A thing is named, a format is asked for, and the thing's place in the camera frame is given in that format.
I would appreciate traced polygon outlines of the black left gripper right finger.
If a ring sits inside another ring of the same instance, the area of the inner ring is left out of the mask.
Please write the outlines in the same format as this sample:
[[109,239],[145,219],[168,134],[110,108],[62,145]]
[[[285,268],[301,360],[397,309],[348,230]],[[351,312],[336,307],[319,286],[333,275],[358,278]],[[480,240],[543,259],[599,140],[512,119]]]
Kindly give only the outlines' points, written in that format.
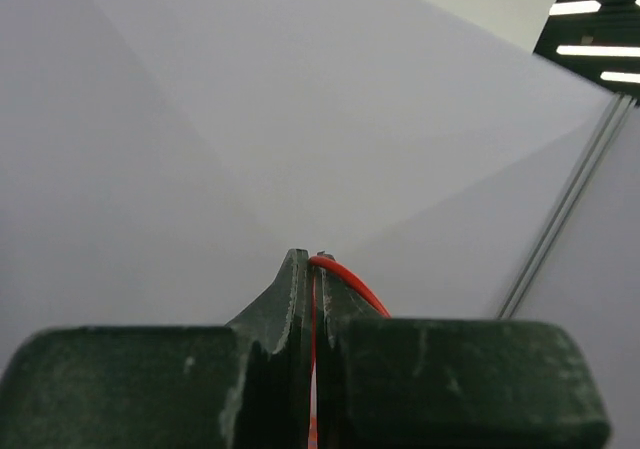
[[555,324],[392,317],[353,272],[314,259],[321,448],[602,448],[611,423]]

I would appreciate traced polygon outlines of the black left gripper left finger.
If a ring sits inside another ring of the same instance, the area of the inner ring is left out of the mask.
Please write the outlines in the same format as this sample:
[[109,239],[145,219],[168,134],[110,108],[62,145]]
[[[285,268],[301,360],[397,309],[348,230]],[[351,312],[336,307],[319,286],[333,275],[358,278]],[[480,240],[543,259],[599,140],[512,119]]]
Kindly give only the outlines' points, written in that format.
[[312,373],[305,250],[216,326],[42,331],[1,379],[5,448],[303,448]]

